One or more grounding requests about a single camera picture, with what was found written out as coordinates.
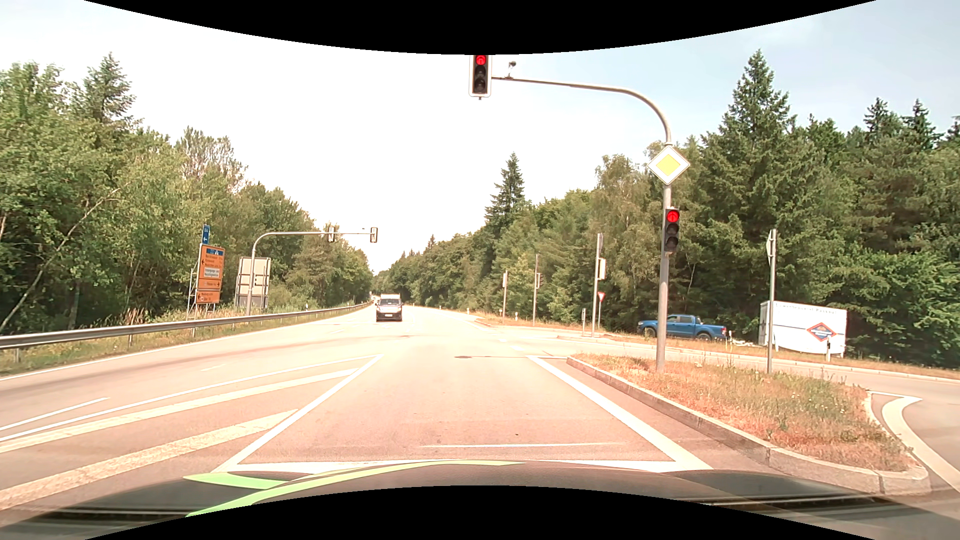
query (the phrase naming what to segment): white van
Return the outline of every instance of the white van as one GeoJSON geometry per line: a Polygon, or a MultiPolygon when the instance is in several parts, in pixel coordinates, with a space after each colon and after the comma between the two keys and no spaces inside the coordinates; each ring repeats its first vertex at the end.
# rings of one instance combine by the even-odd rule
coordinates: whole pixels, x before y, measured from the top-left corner
{"type": "Polygon", "coordinates": [[[400,295],[381,294],[380,301],[376,303],[376,322],[402,320],[403,302],[400,301],[400,295]]]}

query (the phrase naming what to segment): curb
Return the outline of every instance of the curb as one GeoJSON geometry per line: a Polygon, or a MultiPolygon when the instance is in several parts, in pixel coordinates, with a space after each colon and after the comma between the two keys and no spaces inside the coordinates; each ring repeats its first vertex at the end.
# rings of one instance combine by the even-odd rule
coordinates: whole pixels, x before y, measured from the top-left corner
{"type": "Polygon", "coordinates": [[[807,457],[728,426],[719,420],[668,400],[659,394],[640,388],[612,373],[595,368],[573,356],[568,356],[566,363],[650,406],[657,412],[663,413],[746,455],[753,461],[781,473],[813,479],[868,494],[928,495],[931,492],[930,475],[926,468],[919,463],[915,462],[906,472],[895,473],[851,467],[807,457]]]}

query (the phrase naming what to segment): asphalt road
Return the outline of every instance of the asphalt road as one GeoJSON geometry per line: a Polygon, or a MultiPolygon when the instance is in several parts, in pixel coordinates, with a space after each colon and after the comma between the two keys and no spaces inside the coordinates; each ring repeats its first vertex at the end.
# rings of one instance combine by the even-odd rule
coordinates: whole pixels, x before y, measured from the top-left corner
{"type": "Polygon", "coordinates": [[[0,523],[226,470],[518,458],[772,472],[551,357],[579,344],[465,319],[406,307],[374,323],[370,307],[0,379],[0,523]]]}
{"type": "MultiPolygon", "coordinates": [[[[446,312],[449,317],[474,320],[461,313],[446,312]]],[[[588,339],[576,331],[556,329],[496,327],[487,328],[500,339],[520,347],[542,350],[551,356],[578,352],[654,358],[651,346],[609,339],[588,339]]],[[[731,355],[733,363],[766,369],[766,358],[731,355]]],[[[668,352],[668,361],[710,361],[723,363],[722,354],[705,356],[702,352],[668,352]]],[[[872,391],[875,417],[896,433],[930,471],[932,488],[956,501],[960,491],[960,380],[929,380],[885,372],[852,371],[842,366],[774,360],[774,369],[808,377],[823,377],[856,384],[872,391]]]]}

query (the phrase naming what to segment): car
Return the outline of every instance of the car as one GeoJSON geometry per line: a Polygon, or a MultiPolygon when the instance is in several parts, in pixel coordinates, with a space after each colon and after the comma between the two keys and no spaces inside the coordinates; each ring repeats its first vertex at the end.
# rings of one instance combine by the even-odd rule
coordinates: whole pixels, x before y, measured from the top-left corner
{"type": "Polygon", "coordinates": [[[384,294],[376,303],[376,322],[403,321],[403,302],[398,294],[384,294]]]}
{"type": "MultiPolygon", "coordinates": [[[[656,337],[657,321],[640,321],[636,324],[636,332],[647,337],[656,337]]],[[[710,341],[726,339],[727,327],[705,325],[696,315],[674,314],[666,318],[666,334],[668,337],[689,337],[710,341]]]]}

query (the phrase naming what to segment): traffic island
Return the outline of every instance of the traffic island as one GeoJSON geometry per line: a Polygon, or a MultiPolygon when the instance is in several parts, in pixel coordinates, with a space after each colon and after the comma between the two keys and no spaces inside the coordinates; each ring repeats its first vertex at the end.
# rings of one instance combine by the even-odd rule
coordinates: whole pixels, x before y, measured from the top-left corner
{"type": "Polygon", "coordinates": [[[867,391],[693,362],[578,354],[566,363],[776,471],[860,492],[927,495],[926,468],[872,417],[867,391]]]}

